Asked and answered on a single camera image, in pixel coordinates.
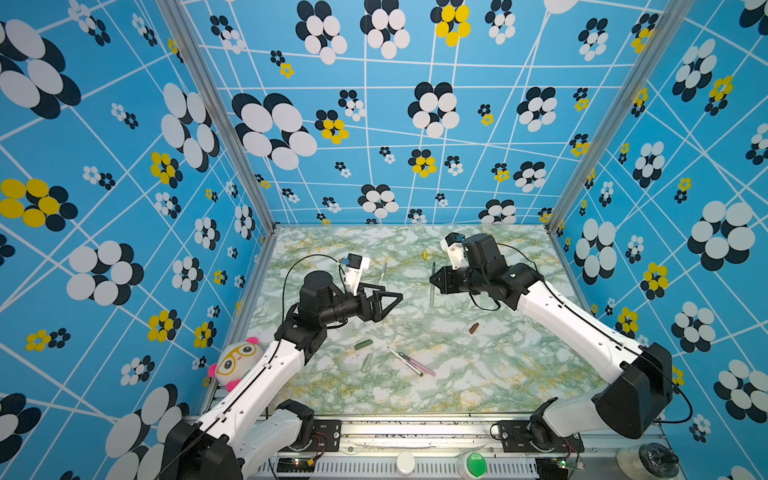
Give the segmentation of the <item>dark green pen cap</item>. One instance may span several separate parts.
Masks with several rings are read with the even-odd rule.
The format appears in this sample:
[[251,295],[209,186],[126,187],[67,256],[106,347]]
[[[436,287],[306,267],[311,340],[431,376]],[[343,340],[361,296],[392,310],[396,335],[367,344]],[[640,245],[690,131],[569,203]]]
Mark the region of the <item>dark green pen cap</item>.
[[363,341],[360,341],[360,342],[356,343],[354,345],[354,349],[356,351],[358,351],[358,350],[361,350],[361,349],[371,345],[372,343],[373,343],[373,341],[371,339],[366,339],[366,340],[363,340]]

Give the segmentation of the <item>light green pen cap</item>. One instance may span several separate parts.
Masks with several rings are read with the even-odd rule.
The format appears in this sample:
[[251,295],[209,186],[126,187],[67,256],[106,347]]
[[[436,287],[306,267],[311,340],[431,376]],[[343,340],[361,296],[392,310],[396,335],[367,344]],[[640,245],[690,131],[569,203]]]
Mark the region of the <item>light green pen cap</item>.
[[372,359],[373,359],[373,354],[372,354],[372,353],[369,353],[369,354],[368,354],[368,355],[365,357],[365,359],[364,359],[364,362],[363,362],[363,365],[362,365],[362,367],[361,367],[361,371],[362,371],[362,372],[368,372],[368,371],[369,371],[369,369],[370,369],[370,366],[371,366],[371,363],[372,363]]

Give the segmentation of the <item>dark green pen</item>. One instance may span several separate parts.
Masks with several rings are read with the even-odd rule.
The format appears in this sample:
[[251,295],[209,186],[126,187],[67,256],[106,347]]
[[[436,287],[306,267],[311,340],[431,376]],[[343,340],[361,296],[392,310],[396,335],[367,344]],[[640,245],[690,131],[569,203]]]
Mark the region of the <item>dark green pen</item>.
[[430,272],[430,287],[429,287],[429,307],[434,308],[434,302],[435,302],[435,285],[432,284],[432,276],[436,273],[436,262],[432,262],[431,266],[431,272]]

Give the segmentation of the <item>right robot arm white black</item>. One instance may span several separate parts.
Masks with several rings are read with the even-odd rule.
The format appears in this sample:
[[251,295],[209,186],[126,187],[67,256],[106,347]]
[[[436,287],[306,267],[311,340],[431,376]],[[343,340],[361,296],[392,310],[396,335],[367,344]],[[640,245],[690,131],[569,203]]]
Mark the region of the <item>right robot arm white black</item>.
[[673,399],[672,356],[609,329],[559,293],[535,268],[510,265],[488,234],[451,232],[441,242],[450,259],[430,282],[441,294],[485,293],[497,304],[530,317],[587,361],[606,387],[552,398],[530,417],[532,444],[550,450],[574,434],[610,429],[641,438]]

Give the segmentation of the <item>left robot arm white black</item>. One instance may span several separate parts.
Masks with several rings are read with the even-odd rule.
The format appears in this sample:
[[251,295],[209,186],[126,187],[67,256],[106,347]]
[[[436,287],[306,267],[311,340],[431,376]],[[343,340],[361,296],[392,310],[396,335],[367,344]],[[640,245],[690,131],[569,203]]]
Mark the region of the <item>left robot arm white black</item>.
[[194,423],[180,422],[165,441],[159,479],[247,479],[280,450],[311,441],[313,410],[295,400],[261,414],[278,391],[310,361],[331,325],[357,317],[379,322],[390,297],[403,296],[380,285],[338,288],[330,273],[307,274],[299,293],[265,354],[218,404]]

